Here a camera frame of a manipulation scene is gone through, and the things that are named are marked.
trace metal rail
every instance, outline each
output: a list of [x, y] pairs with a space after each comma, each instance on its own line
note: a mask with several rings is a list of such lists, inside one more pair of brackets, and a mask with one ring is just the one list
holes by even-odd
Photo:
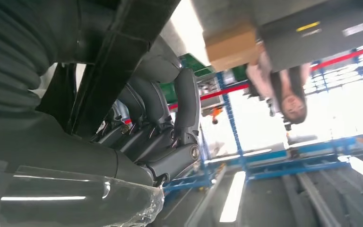
[[340, 227], [341, 224], [337, 221], [336, 217], [330, 211], [326, 202], [323, 200], [322, 196], [319, 194], [318, 190], [315, 188], [311, 179], [307, 174], [298, 174], [297, 175], [299, 181], [302, 186], [307, 191], [312, 204], [316, 212], [319, 215], [319, 218], [325, 227]]

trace yellow label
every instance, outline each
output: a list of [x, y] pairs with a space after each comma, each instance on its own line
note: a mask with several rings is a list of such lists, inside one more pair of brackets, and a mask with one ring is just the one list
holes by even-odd
[[317, 21], [315, 23], [312, 23], [312, 24], [309, 24], [309, 25], [306, 25], [306, 26], [299, 27], [298, 29], [296, 29], [296, 31], [297, 32], [301, 32], [301, 31], [304, 31], [305, 29], [315, 27], [315, 26], [317, 26], [319, 24], [320, 24], [320, 21]]

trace long dark hair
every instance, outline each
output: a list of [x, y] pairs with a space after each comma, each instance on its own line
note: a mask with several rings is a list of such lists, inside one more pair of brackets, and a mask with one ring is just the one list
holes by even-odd
[[295, 95], [297, 95], [302, 102], [304, 103], [304, 116], [297, 118], [297, 119], [289, 119], [286, 114], [283, 112], [282, 109], [282, 102], [283, 102], [283, 97], [282, 97], [282, 80], [280, 78], [280, 74], [279, 72], [272, 72], [270, 75], [270, 80], [272, 83], [272, 88], [275, 92], [275, 98], [277, 101], [277, 104], [279, 105], [279, 109], [282, 112], [283, 116], [285, 117], [285, 119], [287, 119], [288, 121], [290, 121], [293, 124], [300, 124], [302, 122], [305, 121], [305, 118], [307, 117], [307, 102], [305, 99], [305, 93], [304, 93], [304, 89], [303, 89], [303, 81], [301, 78], [301, 67], [300, 66], [296, 66], [293, 68], [290, 68], [288, 70], [288, 74], [289, 74], [289, 78], [290, 78], [290, 84], [291, 84], [291, 88], [292, 91]]

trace orange object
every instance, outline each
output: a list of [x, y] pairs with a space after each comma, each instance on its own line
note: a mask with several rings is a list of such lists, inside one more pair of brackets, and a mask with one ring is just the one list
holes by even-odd
[[214, 108], [214, 111], [211, 114], [212, 120], [216, 120], [216, 116], [218, 116], [222, 111], [223, 109], [221, 107]]

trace cardboard box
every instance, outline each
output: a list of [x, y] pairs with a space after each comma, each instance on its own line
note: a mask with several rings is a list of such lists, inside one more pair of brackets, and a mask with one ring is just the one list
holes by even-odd
[[208, 59], [218, 72], [249, 63], [258, 55], [255, 29], [250, 25], [206, 38], [205, 45]]

